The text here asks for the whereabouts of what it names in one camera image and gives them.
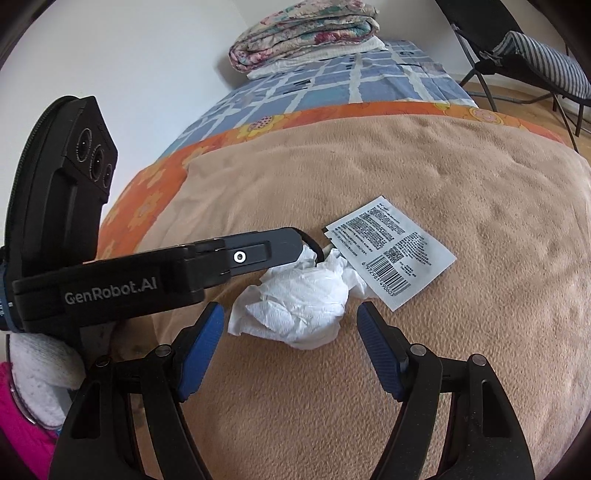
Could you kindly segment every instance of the folded quilt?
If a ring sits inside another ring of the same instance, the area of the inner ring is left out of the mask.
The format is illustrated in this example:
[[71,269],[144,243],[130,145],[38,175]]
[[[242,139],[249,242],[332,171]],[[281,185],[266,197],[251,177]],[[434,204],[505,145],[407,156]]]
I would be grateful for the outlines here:
[[360,0],[306,0],[246,30],[230,48],[232,66],[250,72],[318,46],[361,43],[379,31],[378,10]]

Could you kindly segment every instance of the black camera housing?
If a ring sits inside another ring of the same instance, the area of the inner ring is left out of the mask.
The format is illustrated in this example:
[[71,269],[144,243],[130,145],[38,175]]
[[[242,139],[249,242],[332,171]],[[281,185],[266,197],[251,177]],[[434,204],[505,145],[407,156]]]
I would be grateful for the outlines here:
[[95,259],[117,149],[96,98],[65,96],[37,121],[19,161],[0,272],[0,329],[23,331],[12,283]]

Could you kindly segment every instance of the barcode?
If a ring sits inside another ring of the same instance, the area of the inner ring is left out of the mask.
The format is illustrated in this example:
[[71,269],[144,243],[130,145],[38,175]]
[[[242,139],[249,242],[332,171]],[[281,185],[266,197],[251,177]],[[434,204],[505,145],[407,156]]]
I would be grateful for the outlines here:
[[394,265],[390,263],[385,255],[380,255],[378,258],[368,263],[367,269],[374,272],[381,283],[384,283],[385,289],[391,295],[396,296],[410,287],[410,283],[396,271]]

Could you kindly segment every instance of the beige blanket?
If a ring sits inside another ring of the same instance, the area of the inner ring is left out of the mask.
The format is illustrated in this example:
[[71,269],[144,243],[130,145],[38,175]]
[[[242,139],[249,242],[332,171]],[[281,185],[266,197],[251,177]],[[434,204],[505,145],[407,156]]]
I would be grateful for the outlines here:
[[[457,261],[396,312],[378,309],[440,356],[489,358],[543,478],[591,408],[590,181],[572,150],[514,128],[435,116],[327,121],[195,158],[141,250],[286,225],[326,245],[322,227],[383,194]],[[229,312],[256,279],[238,277],[208,299]],[[336,341],[314,351],[222,336],[183,406],[215,480],[370,477],[398,404],[359,339],[357,305]],[[171,342],[202,308],[153,315],[156,338]],[[151,346],[150,326],[129,322],[121,351]],[[439,461],[442,405],[423,476]],[[138,436],[157,475],[145,426]]]

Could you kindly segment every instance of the camera lens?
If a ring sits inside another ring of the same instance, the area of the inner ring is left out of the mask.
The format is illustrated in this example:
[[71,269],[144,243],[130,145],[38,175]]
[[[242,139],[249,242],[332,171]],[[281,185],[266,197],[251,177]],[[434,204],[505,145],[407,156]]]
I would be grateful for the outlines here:
[[99,145],[95,148],[95,152],[92,154],[90,160],[90,176],[94,181],[97,181],[100,177],[100,173],[103,171],[103,162],[105,160],[105,153],[103,148]]
[[105,176],[103,177],[103,186],[108,189],[111,186],[111,177],[113,176],[113,165],[110,163],[105,168]]
[[76,156],[78,157],[78,161],[86,160],[88,152],[90,151],[91,140],[92,136],[90,130],[85,128],[80,134],[80,137],[78,138],[78,144],[76,145]]

